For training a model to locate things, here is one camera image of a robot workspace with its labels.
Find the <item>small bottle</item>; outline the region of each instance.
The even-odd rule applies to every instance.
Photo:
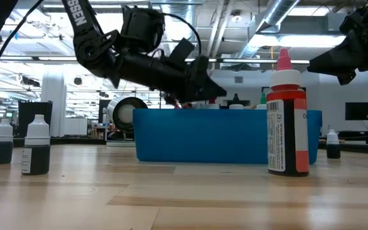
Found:
[[[220,109],[220,104],[215,103],[215,98],[210,98],[205,109]]]
[[[309,152],[306,93],[300,72],[292,70],[287,49],[282,49],[277,71],[266,95],[268,171],[283,176],[307,176]]]
[[[234,94],[233,104],[229,106],[229,109],[243,109],[243,105],[241,104],[237,93]]]
[[[43,115],[35,115],[35,119],[28,125],[22,152],[22,175],[41,175],[49,172],[50,135],[49,125]]]
[[[340,159],[339,137],[334,129],[329,130],[326,140],[326,155],[330,159]]]
[[[261,101],[259,102],[259,105],[256,106],[256,109],[262,109],[266,110],[266,94],[261,94]]]
[[[8,119],[0,123],[0,164],[9,164],[13,150],[13,128]]]

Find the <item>green bottle cap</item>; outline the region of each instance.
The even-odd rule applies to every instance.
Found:
[[[261,102],[260,104],[266,104],[266,94],[265,93],[262,93],[261,95]]]

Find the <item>blue bin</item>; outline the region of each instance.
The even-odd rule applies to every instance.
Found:
[[[316,162],[321,111],[308,111],[309,162]],[[266,111],[135,109],[137,158],[148,162],[267,164]]]

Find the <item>wooden table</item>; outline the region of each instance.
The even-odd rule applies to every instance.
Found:
[[[368,154],[320,150],[307,178],[92,145],[52,146],[48,175],[21,176],[20,154],[0,165],[0,229],[368,229]]]

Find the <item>white pillar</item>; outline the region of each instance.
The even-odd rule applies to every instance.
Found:
[[[66,79],[62,66],[48,66],[42,80],[41,102],[52,101],[52,116],[50,119],[50,136],[65,135],[66,116]]]

